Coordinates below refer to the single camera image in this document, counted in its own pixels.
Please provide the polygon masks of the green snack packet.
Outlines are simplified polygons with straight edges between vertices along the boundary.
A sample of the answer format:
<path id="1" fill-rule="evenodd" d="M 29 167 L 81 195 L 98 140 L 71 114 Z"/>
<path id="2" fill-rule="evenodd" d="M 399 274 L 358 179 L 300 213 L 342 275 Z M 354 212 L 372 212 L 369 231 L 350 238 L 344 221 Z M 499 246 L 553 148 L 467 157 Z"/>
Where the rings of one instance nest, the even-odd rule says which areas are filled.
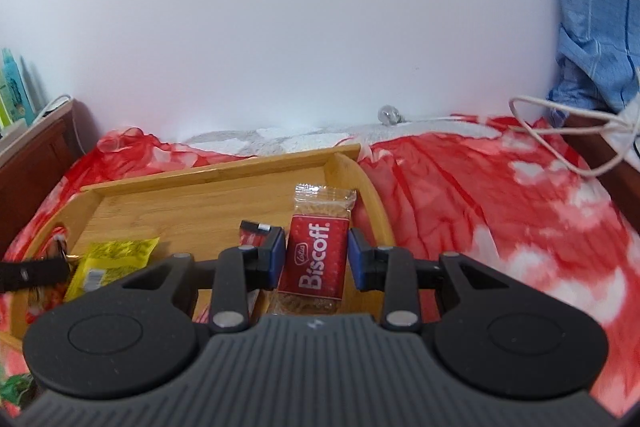
<path id="1" fill-rule="evenodd" d="M 27 407 L 35 399 L 37 385 L 29 373 L 17 374 L 6 377 L 1 382 L 1 401 L 14 405 L 14 407 Z"/>

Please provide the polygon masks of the teal spray bottle right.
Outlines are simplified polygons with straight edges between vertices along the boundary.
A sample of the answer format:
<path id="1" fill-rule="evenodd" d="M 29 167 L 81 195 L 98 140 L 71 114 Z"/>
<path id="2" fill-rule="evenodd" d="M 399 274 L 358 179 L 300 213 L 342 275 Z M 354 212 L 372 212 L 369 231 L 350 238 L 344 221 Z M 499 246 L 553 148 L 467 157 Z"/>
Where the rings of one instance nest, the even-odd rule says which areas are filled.
<path id="1" fill-rule="evenodd" d="M 26 126 L 31 126 L 36 113 L 29 101 L 20 69 L 12 52 L 1 50 L 1 98 L 12 121 L 23 119 Z"/>

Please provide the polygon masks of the red peanut snack bag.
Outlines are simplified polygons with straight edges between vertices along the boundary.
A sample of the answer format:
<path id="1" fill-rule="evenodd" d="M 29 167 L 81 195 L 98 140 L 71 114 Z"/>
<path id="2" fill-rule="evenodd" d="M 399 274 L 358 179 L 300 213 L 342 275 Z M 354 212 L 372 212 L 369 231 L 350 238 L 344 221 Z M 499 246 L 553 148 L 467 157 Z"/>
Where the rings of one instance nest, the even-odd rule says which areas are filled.
<path id="1" fill-rule="evenodd" d="M 35 258 L 37 260 L 53 258 L 66 259 L 67 254 L 66 233 L 57 231 L 48 238 L 47 244 L 40 248 Z M 31 289 L 28 295 L 28 309 L 30 312 L 37 314 L 56 306 L 64 298 L 69 281 L 70 275 L 67 275 L 63 282 Z"/>

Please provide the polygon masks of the yellow snack bag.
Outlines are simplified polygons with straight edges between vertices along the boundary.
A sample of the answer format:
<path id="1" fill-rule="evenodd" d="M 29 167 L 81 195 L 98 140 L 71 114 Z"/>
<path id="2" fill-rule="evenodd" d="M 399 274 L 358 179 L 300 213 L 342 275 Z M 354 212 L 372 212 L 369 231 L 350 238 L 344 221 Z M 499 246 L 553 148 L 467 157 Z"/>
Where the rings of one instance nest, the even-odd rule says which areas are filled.
<path id="1" fill-rule="evenodd" d="M 64 301 L 68 303 L 144 269 L 158 243 L 158 237 L 92 243 L 77 265 Z"/>

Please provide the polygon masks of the wooden serving tray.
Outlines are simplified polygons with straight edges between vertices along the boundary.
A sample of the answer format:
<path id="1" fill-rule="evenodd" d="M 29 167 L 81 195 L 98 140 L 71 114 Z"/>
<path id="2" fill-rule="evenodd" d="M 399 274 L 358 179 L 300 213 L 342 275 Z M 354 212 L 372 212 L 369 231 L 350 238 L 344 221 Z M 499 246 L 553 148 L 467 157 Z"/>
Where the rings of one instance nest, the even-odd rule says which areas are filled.
<path id="1" fill-rule="evenodd" d="M 299 183 L 357 190 L 375 243 L 393 246 L 390 220 L 359 153 L 359 145 L 345 145 L 89 185 L 55 213 L 25 256 L 38 254 L 62 225 L 73 254 L 96 242 L 157 237 L 158 257 L 213 259 L 238 243 L 243 220 L 287 227 Z"/>

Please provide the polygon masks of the colourful floral bed cloth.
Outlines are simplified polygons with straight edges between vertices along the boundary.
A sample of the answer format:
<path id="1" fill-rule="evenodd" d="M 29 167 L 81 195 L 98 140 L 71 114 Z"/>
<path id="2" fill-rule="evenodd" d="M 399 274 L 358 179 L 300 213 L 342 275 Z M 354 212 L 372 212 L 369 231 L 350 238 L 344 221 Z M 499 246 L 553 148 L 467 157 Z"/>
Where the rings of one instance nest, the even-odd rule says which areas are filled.
<path id="1" fill-rule="evenodd" d="M 87 185 L 360 142 L 400 246 L 416 257 L 460 251 L 591 314 L 610 355 L 593 387 L 612 413 L 639 399 L 639 235 L 596 180 L 570 171 L 579 157 L 558 138 L 556 155 L 514 129 L 510 118 L 364 127 L 258 130 L 164 143 L 138 128 L 104 135 L 41 196 L 12 239 L 21 261 L 43 225 Z"/>

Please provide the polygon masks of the blue checked cloth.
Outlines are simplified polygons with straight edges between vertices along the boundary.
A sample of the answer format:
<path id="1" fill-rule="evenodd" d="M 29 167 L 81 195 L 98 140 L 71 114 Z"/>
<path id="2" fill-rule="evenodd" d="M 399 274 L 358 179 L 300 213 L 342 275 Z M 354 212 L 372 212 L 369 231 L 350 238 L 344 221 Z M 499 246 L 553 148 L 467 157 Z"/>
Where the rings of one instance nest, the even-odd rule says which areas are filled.
<path id="1" fill-rule="evenodd" d="M 620 113 L 639 87 L 639 0 L 560 0 L 552 101 Z"/>

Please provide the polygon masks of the red Biscoff biscuit packet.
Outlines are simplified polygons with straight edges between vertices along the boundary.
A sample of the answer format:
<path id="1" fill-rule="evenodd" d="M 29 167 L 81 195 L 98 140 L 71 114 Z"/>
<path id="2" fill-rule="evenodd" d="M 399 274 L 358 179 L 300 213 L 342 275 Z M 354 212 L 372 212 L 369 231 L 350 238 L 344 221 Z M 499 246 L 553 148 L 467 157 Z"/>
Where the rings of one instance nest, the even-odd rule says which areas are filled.
<path id="1" fill-rule="evenodd" d="M 268 312 L 329 315 L 341 306 L 346 273 L 347 234 L 357 202 L 355 190 L 299 184 L 285 262 Z"/>

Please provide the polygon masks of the brown wooden cabinet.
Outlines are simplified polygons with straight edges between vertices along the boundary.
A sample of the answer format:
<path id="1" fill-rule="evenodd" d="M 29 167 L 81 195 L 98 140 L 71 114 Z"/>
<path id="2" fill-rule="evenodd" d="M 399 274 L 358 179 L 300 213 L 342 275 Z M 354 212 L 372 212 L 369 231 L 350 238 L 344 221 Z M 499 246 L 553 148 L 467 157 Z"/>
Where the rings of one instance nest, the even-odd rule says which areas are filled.
<path id="1" fill-rule="evenodd" d="M 1 140 L 2 251 L 82 155 L 72 101 L 62 103 L 16 138 Z"/>

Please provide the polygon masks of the long red stick packet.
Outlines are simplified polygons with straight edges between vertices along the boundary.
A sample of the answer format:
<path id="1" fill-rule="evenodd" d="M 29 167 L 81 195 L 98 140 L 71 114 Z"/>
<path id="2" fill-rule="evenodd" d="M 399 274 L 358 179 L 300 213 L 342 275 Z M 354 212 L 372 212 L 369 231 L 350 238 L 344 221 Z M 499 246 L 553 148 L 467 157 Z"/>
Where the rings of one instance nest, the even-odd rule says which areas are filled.
<path id="1" fill-rule="evenodd" d="M 243 251 L 243 257 L 250 255 L 269 253 L 265 245 L 269 245 L 268 239 L 272 226 L 265 223 L 242 220 L 239 226 L 239 248 Z"/>

